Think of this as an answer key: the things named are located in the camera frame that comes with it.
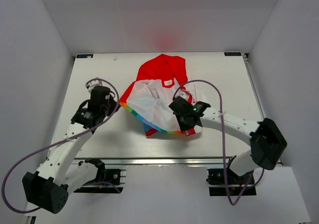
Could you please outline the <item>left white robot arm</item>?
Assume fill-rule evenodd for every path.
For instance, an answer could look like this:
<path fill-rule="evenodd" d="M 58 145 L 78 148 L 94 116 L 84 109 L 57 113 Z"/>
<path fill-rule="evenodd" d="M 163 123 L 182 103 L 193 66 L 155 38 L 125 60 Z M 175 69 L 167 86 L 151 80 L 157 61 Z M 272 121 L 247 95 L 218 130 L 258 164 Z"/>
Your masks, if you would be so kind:
<path fill-rule="evenodd" d="M 68 169 L 94 134 L 95 126 L 118 110 L 116 105 L 110 88 L 96 85 L 91 89 L 90 98 L 79 106 L 71 119 L 65 134 L 66 143 L 57 146 L 34 173 L 24 175 L 22 184 L 28 202 L 57 214 L 68 197 L 82 185 L 105 181 L 105 164 L 96 158 L 81 161 L 72 171 Z"/>

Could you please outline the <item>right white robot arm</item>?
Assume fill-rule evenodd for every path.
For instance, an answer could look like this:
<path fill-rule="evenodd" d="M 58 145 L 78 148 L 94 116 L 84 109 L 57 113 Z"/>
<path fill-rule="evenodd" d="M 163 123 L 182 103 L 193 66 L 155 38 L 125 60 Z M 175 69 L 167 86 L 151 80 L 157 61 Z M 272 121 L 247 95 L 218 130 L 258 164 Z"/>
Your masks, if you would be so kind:
<path fill-rule="evenodd" d="M 225 177 L 232 184 L 238 183 L 243 175 L 255 169 L 273 170 L 287 147 L 276 123 L 269 118 L 262 121 L 246 120 L 222 114 L 205 102 L 192 105 L 182 97 L 174 98 L 168 107 L 176 116 L 182 131 L 197 126 L 210 128 L 250 146 L 249 151 L 236 155 L 226 166 Z"/>

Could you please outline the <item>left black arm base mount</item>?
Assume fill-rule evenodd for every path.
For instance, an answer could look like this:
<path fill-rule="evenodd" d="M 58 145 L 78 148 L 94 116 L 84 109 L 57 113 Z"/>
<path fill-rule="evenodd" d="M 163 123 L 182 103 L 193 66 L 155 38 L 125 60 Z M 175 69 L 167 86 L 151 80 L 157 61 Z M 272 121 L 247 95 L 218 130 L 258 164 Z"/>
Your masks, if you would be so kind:
<path fill-rule="evenodd" d="M 75 193 L 120 194 L 126 182 L 126 169 L 98 164 L 99 171 L 94 180 L 81 186 Z"/>

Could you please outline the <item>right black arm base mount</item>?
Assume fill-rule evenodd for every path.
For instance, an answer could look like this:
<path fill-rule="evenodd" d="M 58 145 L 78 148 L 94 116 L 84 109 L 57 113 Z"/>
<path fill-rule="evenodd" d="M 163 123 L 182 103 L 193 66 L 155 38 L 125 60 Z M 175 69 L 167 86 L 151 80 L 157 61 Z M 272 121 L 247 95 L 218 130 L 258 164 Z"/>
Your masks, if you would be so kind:
<path fill-rule="evenodd" d="M 237 176 L 229 168 L 227 168 L 227 182 L 229 194 L 232 197 L 238 196 L 244 189 L 244 186 L 248 183 L 242 196 L 256 196 L 257 191 L 255 187 L 255 179 L 252 176 L 250 182 L 248 182 L 251 172 L 244 174 L 243 176 Z M 226 188 L 224 182 L 224 170 L 221 168 L 208 168 L 206 182 L 209 188 L 209 195 L 211 197 L 226 197 Z"/>

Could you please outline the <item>red rainbow kids jacket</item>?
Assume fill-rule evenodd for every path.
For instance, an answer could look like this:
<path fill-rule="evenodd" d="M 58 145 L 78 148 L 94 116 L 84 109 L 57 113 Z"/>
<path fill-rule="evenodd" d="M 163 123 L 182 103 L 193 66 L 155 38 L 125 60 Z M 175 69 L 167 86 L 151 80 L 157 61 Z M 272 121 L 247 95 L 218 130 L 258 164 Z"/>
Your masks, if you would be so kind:
<path fill-rule="evenodd" d="M 192 105 L 205 99 L 203 91 L 187 76 L 186 60 L 161 54 L 139 68 L 136 80 L 120 97 L 119 104 L 144 123 L 146 136 L 156 132 L 186 136 L 201 133 L 199 126 L 180 129 L 169 108 L 173 97 L 178 96 Z"/>

